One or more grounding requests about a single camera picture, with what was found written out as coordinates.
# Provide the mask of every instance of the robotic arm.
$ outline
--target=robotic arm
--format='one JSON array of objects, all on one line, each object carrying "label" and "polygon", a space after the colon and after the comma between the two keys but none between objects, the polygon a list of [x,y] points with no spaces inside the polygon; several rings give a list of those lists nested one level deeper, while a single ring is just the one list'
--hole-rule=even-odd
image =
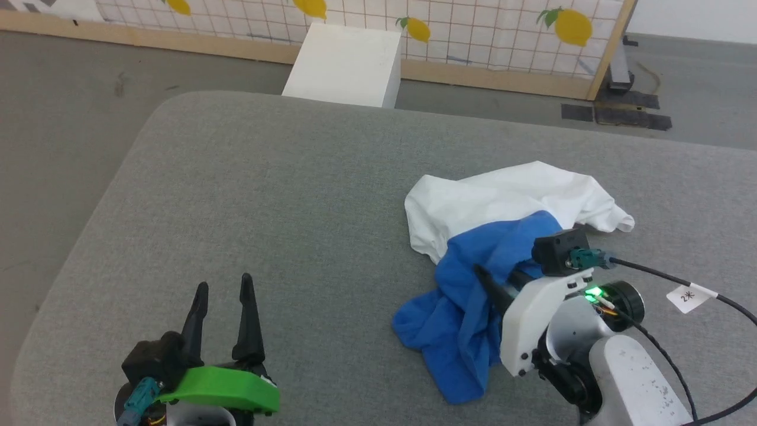
[{"label": "robotic arm", "polygon": [[118,426],[251,426],[255,414],[279,410],[279,389],[268,376],[255,290],[243,274],[241,321],[232,362],[200,358],[207,283],[200,283],[182,333],[137,343],[121,365],[129,383],[114,403]]},{"label": "robotic arm", "polygon": [[581,261],[587,250],[580,230],[537,239],[532,255],[545,276],[534,280],[522,273],[511,275],[508,281],[520,289],[515,298],[475,266],[481,285],[503,315],[502,363],[513,376],[536,370],[578,407],[581,425],[688,423],[691,416],[646,350],[618,334],[632,323],[593,303],[603,298],[640,323],[641,295],[624,281],[589,287],[594,269]]}]

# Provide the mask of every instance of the blue cloth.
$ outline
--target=blue cloth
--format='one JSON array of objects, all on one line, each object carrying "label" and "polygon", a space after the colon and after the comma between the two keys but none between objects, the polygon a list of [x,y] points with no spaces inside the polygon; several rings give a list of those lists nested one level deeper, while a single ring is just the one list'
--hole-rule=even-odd
[{"label": "blue cloth", "polygon": [[538,211],[518,221],[498,221],[454,236],[436,267],[438,288],[405,303],[392,321],[402,343],[423,354],[428,370],[451,404],[481,398],[489,368],[500,361],[502,317],[488,301],[473,265],[505,283],[518,266],[532,277],[534,240],[560,231],[557,220]]}]

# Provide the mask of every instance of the wire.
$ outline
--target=wire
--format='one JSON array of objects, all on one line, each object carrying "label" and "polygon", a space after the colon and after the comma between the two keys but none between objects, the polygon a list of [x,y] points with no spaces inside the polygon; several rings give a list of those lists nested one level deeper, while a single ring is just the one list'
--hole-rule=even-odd
[{"label": "wire", "polygon": [[603,312],[603,313],[605,313],[607,315],[612,315],[614,317],[618,316],[618,314],[615,311],[611,311],[611,310],[609,310],[607,308],[603,308],[602,306],[594,305],[594,307],[597,308],[597,311],[599,311],[599,312]]},{"label": "wire", "polygon": [[597,301],[602,303],[603,305],[607,306],[607,308],[611,309],[616,313],[620,318],[623,318],[624,321],[627,321],[628,323],[632,324],[637,330],[639,330],[652,344],[657,348],[658,351],[662,354],[662,356],[665,357],[665,360],[670,364],[670,366],[673,368],[673,372],[675,373],[676,377],[678,377],[678,381],[681,382],[681,386],[684,388],[684,392],[686,393],[686,399],[689,401],[689,407],[691,407],[691,417],[694,419],[694,424],[697,423],[697,420],[699,417],[696,415],[696,405],[694,404],[694,398],[691,396],[691,390],[689,390],[689,385],[686,383],[686,380],[684,379],[684,375],[681,373],[681,370],[678,369],[678,366],[673,362],[673,359],[668,355],[668,351],[664,350],[662,348],[662,345],[655,339],[655,337],[650,334],[650,332],[641,325],[638,321],[634,320],[633,318],[629,317],[625,312],[623,312],[621,309],[617,309],[615,305],[613,305],[611,302],[607,301],[602,296],[595,296]]},{"label": "wire", "polygon": [[627,261],[625,261],[623,259],[619,259],[619,258],[609,258],[607,260],[609,262],[615,263],[617,265],[623,265],[623,266],[625,266],[627,268],[636,269],[638,271],[642,271],[642,272],[646,272],[648,274],[656,275],[657,277],[663,278],[663,279],[668,280],[668,281],[673,281],[674,283],[679,283],[680,285],[683,285],[683,286],[686,286],[686,287],[688,287],[689,285],[691,285],[691,283],[689,281],[682,280],[679,277],[674,277],[674,276],[672,276],[670,274],[666,274],[665,272],[657,271],[656,269],[648,268],[647,266],[644,266],[644,265],[639,265],[638,263],[627,262]]},{"label": "wire", "polygon": [[[638,263],[627,262],[625,260],[622,260],[622,259],[619,259],[619,258],[613,258],[613,257],[609,258],[608,260],[611,263],[616,263],[617,265],[623,265],[623,266],[628,267],[628,268],[633,268],[633,269],[637,269],[639,271],[646,272],[648,274],[656,275],[657,277],[664,278],[664,279],[672,281],[674,283],[679,283],[679,284],[681,284],[683,286],[686,286],[686,287],[695,286],[695,287],[697,287],[700,290],[704,289],[707,292],[709,292],[708,294],[711,293],[712,295],[714,295],[714,297],[717,300],[720,300],[721,302],[725,303],[726,305],[729,305],[731,308],[736,309],[738,312],[741,312],[744,316],[746,316],[747,318],[749,318],[749,320],[754,325],[757,325],[757,317],[755,317],[753,313],[751,313],[747,308],[744,308],[743,306],[741,306],[738,303],[734,302],[733,300],[728,299],[726,296],[723,296],[722,294],[715,293],[715,292],[711,291],[710,289],[706,289],[705,287],[698,286],[698,285],[696,285],[694,283],[691,283],[690,281],[686,281],[686,280],[681,279],[679,277],[674,277],[673,275],[666,274],[665,272],[657,271],[656,269],[648,268],[647,266],[644,266],[644,265],[639,265]],[[602,298],[601,297],[597,298],[597,300],[599,300],[599,301],[602,302]],[[734,414],[736,411],[742,409],[744,406],[746,406],[747,404],[749,404],[750,402],[752,402],[755,398],[757,398],[757,387],[755,387],[754,389],[752,389],[752,392],[750,392],[749,395],[747,395],[744,398],[742,398],[738,403],[735,403],[732,406],[730,406],[730,407],[728,407],[728,408],[726,408],[726,409],[724,409],[724,410],[722,410],[720,412],[716,412],[713,415],[708,415],[705,418],[701,418],[701,419],[697,420],[696,417],[694,417],[694,415],[692,413],[692,417],[694,417],[694,421],[691,421],[689,423],[683,424],[682,426],[698,426],[698,425],[701,425],[701,424],[706,424],[706,423],[710,423],[710,422],[715,421],[715,420],[719,420],[719,419],[721,419],[721,418],[723,418],[723,417],[725,417],[727,415]]]},{"label": "wire", "polygon": [[166,419],[166,415],[163,415],[163,417],[159,418],[158,420],[154,420],[153,421],[153,420],[148,419],[147,423],[149,423],[150,426],[156,426],[156,425],[160,424],[165,419]]},{"label": "wire", "polygon": [[660,76],[657,75],[656,72],[650,70],[649,68],[645,67],[641,62],[636,61],[636,65],[639,66],[643,71],[645,71],[647,74],[652,76],[652,78],[655,80],[655,88],[652,89],[652,92],[650,95],[656,95],[657,91],[660,90],[660,86],[662,86],[662,80],[660,80]]}]

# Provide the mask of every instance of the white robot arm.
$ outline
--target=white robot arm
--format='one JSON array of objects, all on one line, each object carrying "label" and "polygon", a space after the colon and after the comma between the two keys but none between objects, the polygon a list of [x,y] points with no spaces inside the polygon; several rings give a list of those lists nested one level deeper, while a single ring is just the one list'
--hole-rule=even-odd
[{"label": "white robot arm", "polygon": [[[539,240],[534,245],[534,260],[542,264],[545,273],[559,276],[521,282],[515,298],[494,283],[486,270],[479,266],[475,270],[503,314],[500,358],[507,371],[523,376],[537,370],[578,407],[581,425],[679,426],[690,422],[689,412],[646,350],[635,339],[617,334],[631,324],[590,301],[596,302],[591,293],[602,292],[628,317],[641,322],[644,306],[639,293],[623,281],[591,286],[590,294],[586,293],[593,268],[576,268],[565,260],[570,250],[588,249],[581,231],[564,231]],[[559,247],[561,241],[569,243],[566,249]]]}]

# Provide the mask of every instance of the white tag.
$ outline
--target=white tag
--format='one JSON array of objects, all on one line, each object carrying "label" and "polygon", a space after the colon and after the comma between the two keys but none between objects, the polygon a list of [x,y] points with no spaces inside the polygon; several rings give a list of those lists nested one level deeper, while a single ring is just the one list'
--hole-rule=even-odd
[{"label": "white tag", "polygon": [[710,295],[695,287],[680,286],[668,293],[668,300],[684,314],[703,304]]}]

